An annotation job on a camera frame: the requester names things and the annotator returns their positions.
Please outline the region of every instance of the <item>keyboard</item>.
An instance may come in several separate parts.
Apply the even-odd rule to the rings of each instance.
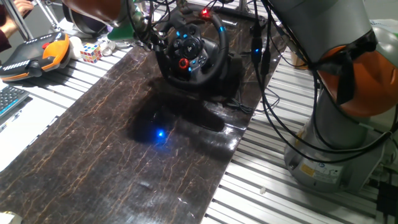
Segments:
[[[0,90],[0,119],[29,96],[29,92],[7,86]]]

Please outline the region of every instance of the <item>rubik's cube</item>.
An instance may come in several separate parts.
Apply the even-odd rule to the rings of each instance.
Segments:
[[[96,63],[102,57],[101,48],[99,45],[86,44],[80,51],[81,56],[85,62]]]

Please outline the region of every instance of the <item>racing wheel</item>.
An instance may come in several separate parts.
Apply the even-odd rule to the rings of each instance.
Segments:
[[[202,37],[200,28],[188,23],[187,16],[211,21],[218,31],[220,43]],[[220,77],[229,52],[228,36],[222,20],[203,6],[188,5],[174,11],[160,32],[167,34],[171,28],[176,30],[176,37],[165,50],[155,51],[163,77],[171,85],[187,91],[205,87]]]

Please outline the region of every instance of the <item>white sticker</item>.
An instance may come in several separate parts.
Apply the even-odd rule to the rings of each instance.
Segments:
[[[342,169],[343,166],[313,162],[308,159],[304,159],[300,167],[300,170],[310,177],[331,184],[337,182]]]

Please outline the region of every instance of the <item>blue light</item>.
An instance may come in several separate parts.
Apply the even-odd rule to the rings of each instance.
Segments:
[[[158,137],[163,137],[163,136],[164,136],[164,131],[163,131],[163,130],[159,130],[159,131],[157,132],[157,136],[158,136]]]

